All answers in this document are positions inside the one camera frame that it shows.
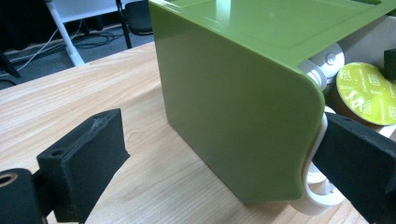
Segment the gray carpet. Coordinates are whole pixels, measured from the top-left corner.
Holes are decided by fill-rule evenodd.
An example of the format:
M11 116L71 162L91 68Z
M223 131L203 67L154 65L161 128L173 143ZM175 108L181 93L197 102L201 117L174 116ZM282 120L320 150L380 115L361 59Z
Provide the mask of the gray carpet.
M125 37L122 34L122 29L120 26L106 29L103 32L99 32L98 34L106 35L107 38L103 36L90 37L75 44L85 63L121 52L123 50L127 50ZM116 38L108 38L108 36L111 34L113 34L113 37L115 36ZM130 38L133 48L153 41L152 35L137 36L130 34ZM62 39L51 41L50 44L47 45L46 49L62 43ZM23 56L33 55L42 47L43 44L30 47L22 51L6 52L6 55L11 61L13 61L14 59ZM29 62L24 68L22 68L22 70L19 71L21 78L15 78L9 74L6 74L4 71L0 71L0 90L13 86L13 84L9 81L12 81L16 84L21 84L23 82L47 76L70 67L73 67L73 64L70 61L65 49L62 49L59 52Z

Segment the green side panel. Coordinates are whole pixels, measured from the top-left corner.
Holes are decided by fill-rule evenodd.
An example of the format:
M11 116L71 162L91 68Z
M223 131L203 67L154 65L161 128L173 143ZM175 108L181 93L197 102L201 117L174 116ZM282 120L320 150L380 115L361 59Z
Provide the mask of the green side panel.
M319 8L347 2L346 8L369 11L373 6L340 0L218 2L231 3L227 15L214 0L150 1L169 123L242 202L299 199L324 99L298 64L351 31L319 41L327 31L290 25L296 15L311 22L293 10L306 11L308 3ZM278 20L262 24L263 15ZM302 36L302 29L311 33Z

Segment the wooden table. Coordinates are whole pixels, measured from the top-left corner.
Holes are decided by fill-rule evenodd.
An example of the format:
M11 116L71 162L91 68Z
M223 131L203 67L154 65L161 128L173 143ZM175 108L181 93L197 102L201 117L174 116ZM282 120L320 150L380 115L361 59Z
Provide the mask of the wooden table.
M320 217L240 203L167 123L153 43L0 91L0 171L35 172L41 151L118 107L131 158L87 223L366 223L348 201Z

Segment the light wood tabletop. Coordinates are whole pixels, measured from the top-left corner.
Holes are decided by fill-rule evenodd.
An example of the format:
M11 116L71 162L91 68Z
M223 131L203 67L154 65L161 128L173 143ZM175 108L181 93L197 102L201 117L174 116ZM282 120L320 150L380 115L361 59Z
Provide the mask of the light wood tabletop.
M319 217L239 202L168 124L153 43L0 91L0 171L35 172L36 155L113 108L131 157L87 223L366 223L348 201Z

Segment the black chair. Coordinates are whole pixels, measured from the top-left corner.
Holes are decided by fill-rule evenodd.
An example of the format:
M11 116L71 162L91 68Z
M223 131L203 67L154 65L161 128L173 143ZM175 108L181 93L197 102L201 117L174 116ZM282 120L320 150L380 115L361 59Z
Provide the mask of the black chair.
M152 35L149 0L125 4L125 18L134 35Z

